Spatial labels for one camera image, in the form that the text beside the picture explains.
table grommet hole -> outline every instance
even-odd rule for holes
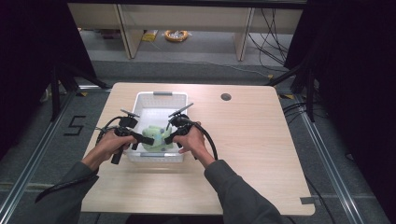
[[[223,93],[222,95],[221,95],[221,99],[223,100],[223,101],[229,101],[229,100],[231,100],[231,95],[229,94],[229,93]]]

green object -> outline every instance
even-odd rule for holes
[[[166,149],[172,148],[173,144],[166,145],[165,138],[169,137],[172,133],[172,127],[166,128],[149,125],[147,129],[144,129],[142,134],[145,137],[150,137],[154,139],[154,144],[152,146],[147,144],[142,144],[143,148],[149,152],[165,152]]]

black tape marking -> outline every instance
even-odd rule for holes
[[[75,119],[85,119],[85,118],[87,118],[87,116],[74,116],[69,123],[69,128],[78,128],[78,132],[77,133],[64,133],[64,136],[79,136],[84,125],[74,125],[73,123],[74,123]]]
[[[300,198],[301,204],[311,204],[315,203],[315,199],[312,197]]]

metal rail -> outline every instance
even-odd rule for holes
[[[72,102],[75,94],[75,92],[69,92],[66,94],[64,102],[62,104],[62,110],[60,111],[58,117],[49,124],[49,127],[44,132],[44,135],[38,143],[37,147],[35,148],[35,151],[33,152],[31,158],[26,163],[26,166],[24,167],[20,177],[14,183],[6,199],[2,202],[0,207],[0,223],[6,224],[11,218],[12,213],[17,207],[18,202],[20,201],[29,181],[32,179],[33,175],[35,174],[35,170],[37,169],[39,163],[41,162],[41,159],[46,153],[50,141],[63,119],[65,110]]]
[[[297,103],[302,103],[303,100],[300,95],[295,95],[295,99]],[[358,209],[354,199],[352,198],[349,189],[341,177],[340,173],[335,166],[334,161],[332,160],[332,156],[329,153],[329,150],[326,148],[324,144],[317,126],[314,122],[311,122],[310,118],[306,115],[306,113],[302,114],[303,121],[305,123],[306,129],[311,135],[312,140],[314,141],[315,147],[318,150],[318,154],[323,162],[324,168],[332,181],[332,186],[334,187],[335,192],[338,195],[338,198],[341,201],[341,205],[343,205],[346,216],[349,219],[350,223],[362,224],[365,223],[364,219],[361,215],[361,212]]]

black curtain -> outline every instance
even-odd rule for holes
[[[331,47],[315,69],[319,94],[389,220],[396,223],[396,104],[392,99],[396,3],[343,1],[341,9],[337,29],[326,43]],[[324,15],[331,14],[304,12],[287,66],[302,61]]]
[[[0,29],[1,160],[33,119],[55,64],[95,73],[66,2],[1,1]]]

